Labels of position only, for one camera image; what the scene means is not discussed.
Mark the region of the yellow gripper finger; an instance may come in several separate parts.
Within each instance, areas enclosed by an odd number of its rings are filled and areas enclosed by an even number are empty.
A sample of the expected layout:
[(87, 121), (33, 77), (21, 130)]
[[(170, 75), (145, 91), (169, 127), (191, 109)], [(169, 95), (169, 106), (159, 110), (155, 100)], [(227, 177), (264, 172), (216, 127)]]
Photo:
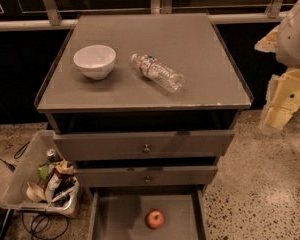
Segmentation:
[(259, 129), (281, 131), (299, 108), (300, 69), (288, 68), (281, 76), (273, 74), (268, 83)]
[(254, 49), (265, 53), (275, 53), (277, 47), (277, 34), (279, 27), (276, 26), (260, 39), (254, 46)]

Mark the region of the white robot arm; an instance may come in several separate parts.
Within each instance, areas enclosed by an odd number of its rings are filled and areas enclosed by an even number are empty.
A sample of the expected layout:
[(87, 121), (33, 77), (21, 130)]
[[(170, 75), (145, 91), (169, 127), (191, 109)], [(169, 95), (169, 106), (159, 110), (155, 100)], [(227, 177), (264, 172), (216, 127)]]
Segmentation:
[(300, 109), (300, 0), (254, 49), (274, 53), (276, 60), (287, 67), (281, 76), (271, 76), (260, 115), (259, 129), (273, 134), (281, 131)]

